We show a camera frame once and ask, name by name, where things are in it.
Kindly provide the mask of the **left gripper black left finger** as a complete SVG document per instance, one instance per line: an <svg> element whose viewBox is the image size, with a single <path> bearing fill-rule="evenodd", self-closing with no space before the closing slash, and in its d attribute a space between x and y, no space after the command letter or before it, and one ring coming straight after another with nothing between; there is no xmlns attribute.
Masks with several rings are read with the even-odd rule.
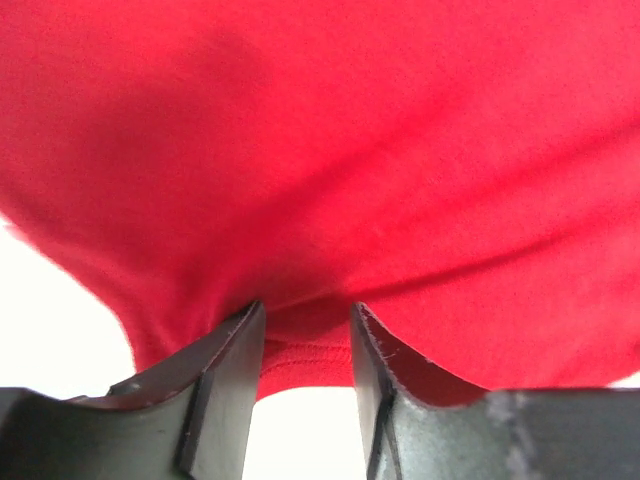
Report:
<svg viewBox="0 0 640 480"><path fill-rule="evenodd" d="M2 388L2 478L241 478L265 327L253 302L102 397Z"/></svg>

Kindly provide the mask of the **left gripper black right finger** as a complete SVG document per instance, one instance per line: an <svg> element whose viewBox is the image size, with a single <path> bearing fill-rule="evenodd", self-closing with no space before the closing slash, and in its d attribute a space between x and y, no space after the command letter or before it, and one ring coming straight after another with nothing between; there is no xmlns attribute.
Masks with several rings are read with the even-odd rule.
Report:
<svg viewBox="0 0 640 480"><path fill-rule="evenodd" d="M489 391L351 310L369 479L636 479L636 389Z"/></svg>

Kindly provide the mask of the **dark red t-shirt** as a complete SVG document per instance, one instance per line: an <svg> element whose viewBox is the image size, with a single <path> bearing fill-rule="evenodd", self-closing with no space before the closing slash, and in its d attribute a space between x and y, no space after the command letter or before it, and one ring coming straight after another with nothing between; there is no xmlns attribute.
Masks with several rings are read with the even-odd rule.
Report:
<svg viewBox="0 0 640 480"><path fill-rule="evenodd" d="M635 1L5 1L1 211L145 369L252 300L260 392L363 302L490 388L639 368Z"/></svg>

